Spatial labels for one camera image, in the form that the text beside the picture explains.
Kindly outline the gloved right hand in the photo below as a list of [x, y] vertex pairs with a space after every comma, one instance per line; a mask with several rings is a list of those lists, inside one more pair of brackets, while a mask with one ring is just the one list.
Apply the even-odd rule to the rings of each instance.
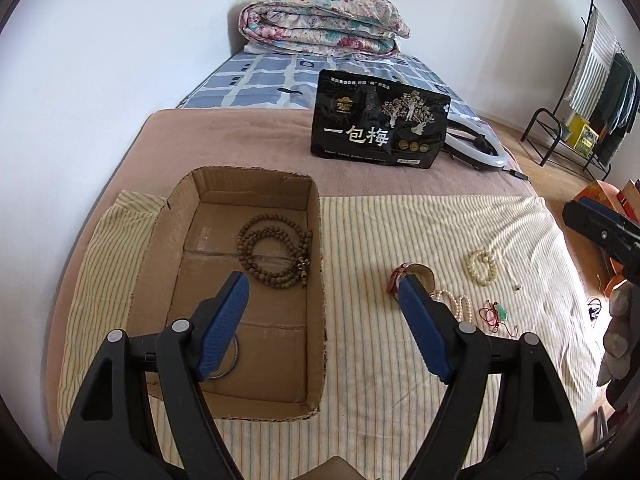
[[639, 286], [620, 285], [608, 308], [612, 318], [603, 336], [598, 385], [606, 387], [608, 404], [623, 411], [639, 400]]

